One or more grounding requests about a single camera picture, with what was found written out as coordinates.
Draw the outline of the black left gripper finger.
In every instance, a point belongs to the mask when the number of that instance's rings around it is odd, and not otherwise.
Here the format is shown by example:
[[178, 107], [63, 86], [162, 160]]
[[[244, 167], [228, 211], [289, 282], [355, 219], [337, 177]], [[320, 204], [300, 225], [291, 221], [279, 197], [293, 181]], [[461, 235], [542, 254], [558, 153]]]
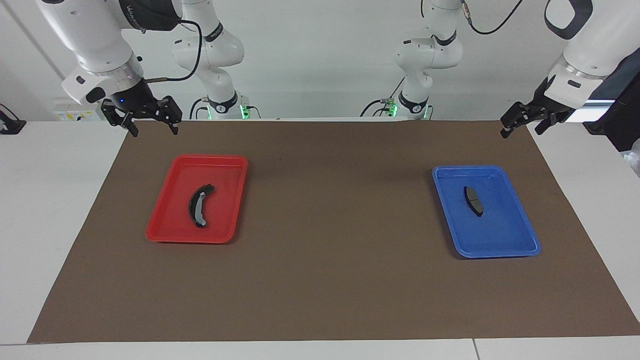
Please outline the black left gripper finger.
[[522, 102], [513, 103], [510, 108], [500, 117], [503, 139], [507, 139], [512, 132], [517, 129], [527, 119], [527, 108]]
[[557, 123], [556, 114], [546, 114], [544, 118], [540, 120], [537, 126], [535, 126], [535, 133], [539, 136], [544, 134], [551, 126]]

